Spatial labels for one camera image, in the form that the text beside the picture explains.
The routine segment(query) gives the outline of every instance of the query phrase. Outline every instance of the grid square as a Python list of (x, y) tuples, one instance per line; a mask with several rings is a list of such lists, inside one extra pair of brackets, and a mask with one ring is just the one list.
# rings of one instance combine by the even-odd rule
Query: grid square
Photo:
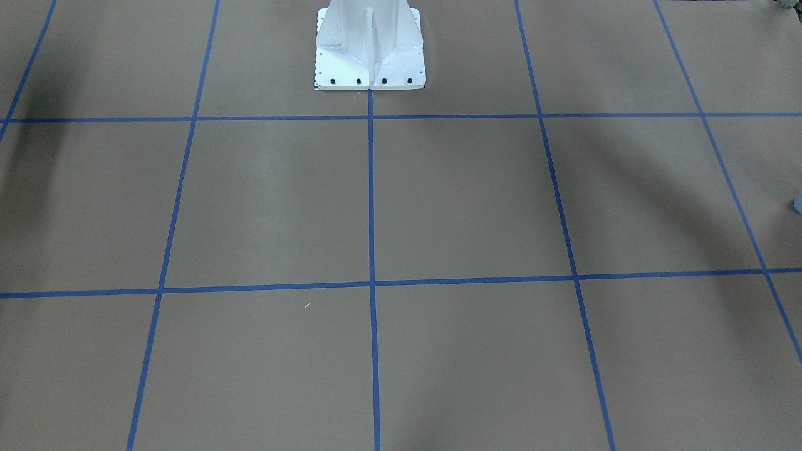
[(426, 88), (377, 91), (377, 114), (536, 112), (513, 2), (410, 5), (420, 10)]
[(796, 13), (772, 0), (661, 2), (706, 112), (798, 112)]
[(701, 120), (547, 128), (580, 273), (759, 267)]
[(582, 283), (619, 449), (798, 449), (802, 371), (763, 276)]
[(652, 2), (520, 8), (543, 112), (696, 112)]
[(364, 120), (203, 122), (170, 286), (368, 279)]
[(570, 282), (380, 287), (383, 449), (606, 449)]
[(60, 2), (14, 117), (190, 116), (213, 2)]
[(364, 91), (315, 91), (315, 24), (328, 2), (220, 5), (200, 111), (211, 116), (364, 115)]
[(12, 124), (0, 144), (0, 291), (159, 282), (187, 124)]
[(50, 0), (4, 2), (0, 15), (0, 116), (5, 119), (42, 32)]
[(0, 449), (125, 449), (152, 296), (0, 302)]
[(136, 448), (373, 449), (370, 311), (367, 289), (165, 296)]
[(536, 120), (375, 123), (379, 278), (569, 274)]
[(769, 267), (802, 267), (799, 117), (708, 118), (760, 252)]
[(802, 293), (802, 274), (773, 274), (772, 281), (783, 302), (788, 320), (791, 321), (796, 339), (802, 339), (802, 303), (798, 301)]

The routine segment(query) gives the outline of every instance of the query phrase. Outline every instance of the gray floor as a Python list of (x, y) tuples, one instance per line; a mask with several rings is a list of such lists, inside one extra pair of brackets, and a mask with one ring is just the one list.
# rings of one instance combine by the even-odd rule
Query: gray floor
[(412, 5), (0, 1), (0, 449), (802, 449), (796, 15)]

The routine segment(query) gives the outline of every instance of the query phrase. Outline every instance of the white metal bracket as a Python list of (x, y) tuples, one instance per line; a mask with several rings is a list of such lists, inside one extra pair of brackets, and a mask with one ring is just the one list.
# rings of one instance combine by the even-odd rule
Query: white metal bracket
[(420, 12), (407, 0), (331, 0), (318, 12), (316, 89), (420, 89)]

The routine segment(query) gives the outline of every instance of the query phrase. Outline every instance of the vertical blue line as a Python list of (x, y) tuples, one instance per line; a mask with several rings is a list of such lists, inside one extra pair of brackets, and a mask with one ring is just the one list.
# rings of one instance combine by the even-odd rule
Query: vertical blue line
[(209, 36), (206, 40), (206, 52), (204, 54), (203, 65), (200, 69), (200, 78), (198, 80), (197, 93), (195, 95), (195, 105), (192, 110), (192, 120), (189, 123), (189, 131), (187, 135), (187, 144), (184, 148), (184, 159), (181, 162), (181, 173), (178, 178), (178, 188), (176, 189), (176, 200), (172, 207), (172, 217), (170, 219), (170, 229), (167, 234), (167, 243), (164, 246), (164, 259), (161, 264), (161, 272), (159, 275), (159, 288), (156, 294), (156, 301), (153, 303), (153, 314), (151, 316), (151, 324), (148, 330), (148, 343), (145, 346), (144, 358), (142, 361), (142, 371), (140, 373), (140, 383), (136, 389), (136, 401), (134, 403), (134, 412), (131, 417), (131, 428), (128, 431), (128, 444), (126, 451), (134, 449), (134, 441), (136, 439), (136, 428), (139, 425), (140, 410), (142, 408), (142, 399), (145, 391), (145, 384), (148, 381), (148, 369), (150, 367), (151, 354), (153, 352), (153, 341), (156, 337), (156, 325), (159, 322), (159, 311), (161, 308), (162, 294), (164, 293), (164, 284), (167, 279), (167, 269), (170, 264), (170, 253), (172, 251), (172, 241), (176, 232), (176, 223), (178, 222), (178, 212), (181, 207), (181, 196), (184, 191), (184, 178), (187, 174), (187, 164), (189, 163), (189, 154), (192, 150), (192, 140), (195, 136), (195, 126), (197, 124), (198, 111), (201, 107), (201, 95), (203, 93), (204, 78), (206, 77), (206, 68), (209, 65), (209, 56), (212, 52), (212, 42), (214, 40), (214, 30), (217, 24), (217, 13), (220, 10), (220, 0), (215, 0), (214, 11), (212, 12), (212, 23), (209, 27)]
[(688, 71), (685, 68), (685, 63), (683, 62), (683, 58), (679, 55), (679, 49), (677, 48), (677, 44), (674, 41), (674, 36), (671, 35), (671, 30), (668, 27), (668, 22), (666, 21), (666, 17), (662, 13), (662, 9), (660, 8), (660, 4), (658, 0), (652, 0), (654, 4), (654, 8), (657, 10), (657, 14), (660, 17), (660, 22), (662, 23), (662, 27), (666, 32), (666, 36), (668, 37), (668, 41), (671, 44), (671, 50), (674, 51), (674, 57), (677, 59), (677, 63), (679, 64), (679, 68), (683, 72), (683, 77), (685, 77), (685, 83), (688, 85), (688, 90), (691, 92), (691, 97), (696, 104), (696, 109), (699, 111), (699, 117), (702, 119), (702, 123), (704, 124), (705, 132), (707, 133), (707, 138), (710, 140), (710, 144), (713, 147), (713, 152), (715, 153), (715, 158), (719, 162), (719, 167), (721, 168), (721, 172), (724, 175), (724, 180), (727, 181), (727, 187), (730, 189), (730, 194), (732, 195), (732, 200), (735, 202), (735, 207), (738, 209), (738, 214), (741, 217), (741, 222), (743, 222), (743, 226), (747, 230), (747, 234), (749, 235), (749, 241), (752, 244), (752, 249), (755, 251), (755, 255), (760, 263), (760, 268), (763, 270), (764, 277), (766, 278), (766, 283), (768, 284), (769, 290), (772, 292), (772, 296), (774, 297), (774, 304), (777, 305), (777, 310), (780, 311), (780, 317), (783, 319), (783, 323), (785, 324), (785, 330), (788, 331), (788, 337), (791, 339), (791, 343), (793, 344), (794, 350), (796, 351), (796, 357), (799, 359), (800, 363), (802, 363), (802, 347), (800, 346), (799, 340), (796, 338), (796, 333), (794, 333), (794, 328), (791, 325), (791, 321), (788, 318), (788, 313), (785, 311), (785, 307), (783, 306), (782, 301), (780, 300), (780, 294), (777, 293), (777, 289), (774, 286), (774, 281), (772, 280), (771, 271), (769, 271), (768, 267), (766, 266), (766, 261), (763, 257), (763, 253), (760, 252), (760, 247), (757, 244), (757, 239), (755, 239), (755, 234), (752, 232), (751, 226), (749, 226), (749, 220), (747, 219), (746, 212), (743, 210), (743, 206), (741, 205), (741, 200), (738, 198), (738, 193), (735, 191), (735, 185), (732, 183), (732, 179), (730, 178), (730, 173), (727, 171), (727, 166), (724, 164), (724, 159), (721, 156), (721, 152), (719, 151), (719, 145), (715, 141), (715, 137), (713, 136), (713, 131), (710, 128), (710, 125), (707, 122), (707, 115), (705, 114), (704, 110), (702, 109), (702, 104), (699, 102), (699, 97), (696, 95), (696, 90), (694, 89), (694, 84), (691, 82), (691, 77), (688, 75)]
[(560, 185), (557, 183), (557, 172), (554, 169), (554, 160), (552, 158), (551, 146), (549, 145), (549, 135), (546, 132), (543, 110), (541, 108), (541, 99), (537, 91), (535, 71), (532, 65), (532, 57), (529, 53), (529, 43), (526, 39), (526, 31), (524, 29), (524, 19), (521, 17), (519, 0), (515, 0), (515, 11), (516, 11), (516, 16), (518, 18), (520, 40), (521, 44), (524, 47), (526, 66), (529, 69), (529, 81), (532, 84), (532, 94), (535, 99), (535, 107), (537, 108), (537, 119), (541, 127), (541, 135), (543, 137), (543, 148), (545, 150), (546, 160), (549, 162), (549, 175), (551, 176), (552, 179), (554, 198), (557, 202), (557, 211), (560, 214), (560, 224), (562, 225), (562, 234), (563, 238), (565, 239), (565, 250), (568, 253), (568, 261), (571, 266), (573, 287), (577, 294), (577, 301), (579, 303), (579, 312), (582, 317), (582, 327), (585, 330), (585, 341), (587, 342), (588, 345), (590, 365), (593, 368), (593, 378), (596, 382), (596, 391), (599, 398), (599, 406), (601, 407), (601, 415), (604, 419), (605, 431), (607, 433), (607, 443), (610, 446), (610, 451), (616, 451), (615, 438), (613, 435), (613, 426), (610, 423), (610, 415), (607, 409), (607, 400), (604, 394), (604, 386), (602, 384), (602, 375), (599, 372), (598, 361), (596, 358), (596, 347), (593, 345), (593, 336), (590, 333), (590, 322), (588, 320), (587, 310), (585, 309), (585, 298), (582, 294), (582, 288), (579, 282), (576, 260), (573, 255), (573, 246), (571, 245), (571, 236), (568, 231), (568, 222), (565, 220), (565, 209), (563, 208), (562, 197), (560, 195)]
[(9, 121), (11, 117), (14, 115), (14, 110), (17, 109), (17, 103), (19, 103), (19, 98), (22, 96), (22, 89), (25, 87), (25, 82), (28, 81), (28, 75), (30, 75), (30, 70), (34, 66), (34, 61), (36, 60), (36, 55), (39, 54), (39, 48), (42, 47), (42, 41), (45, 39), (45, 34), (47, 33), (47, 28), (50, 26), (51, 19), (53, 18), (53, 11), (55, 11), (55, 3), (56, 0), (51, 2), (51, 7), (47, 11), (47, 16), (45, 17), (45, 23), (42, 25), (42, 31), (39, 32), (39, 38), (36, 40), (36, 45), (34, 46), (33, 53), (30, 54), (30, 59), (28, 59), (28, 65), (25, 67), (25, 71), (22, 73), (22, 78), (19, 80), (19, 84), (17, 85), (17, 91), (14, 93), (14, 98), (11, 100), (11, 105), (8, 108), (8, 112), (6, 113), (6, 119), (2, 123), (2, 128), (0, 128), (0, 141), (6, 135), (6, 130), (8, 129)]
[(375, 196), (373, 165), (373, 91), (367, 92), (368, 254), (371, 286), (371, 350), (373, 360), (373, 449), (382, 448), (379, 408), (379, 329), (376, 323)]

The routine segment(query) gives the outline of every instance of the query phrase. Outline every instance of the white mounting plate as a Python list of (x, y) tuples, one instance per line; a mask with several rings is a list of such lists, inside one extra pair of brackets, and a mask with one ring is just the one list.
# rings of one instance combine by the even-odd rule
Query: white mounting plate
[[(321, 8), (318, 11), (318, 32), (328, 10), (329, 8)], [(416, 8), (410, 8), (410, 11), (420, 31), (420, 11)], [(421, 89), (426, 85), (423, 48), (399, 49), (377, 66), (375, 80), (369, 82), (369, 68), (364, 62), (356, 59), (344, 59), (340, 52), (318, 46), (314, 59), (314, 89), (316, 91), (360, 91), (365, 89), (398, 91)]]

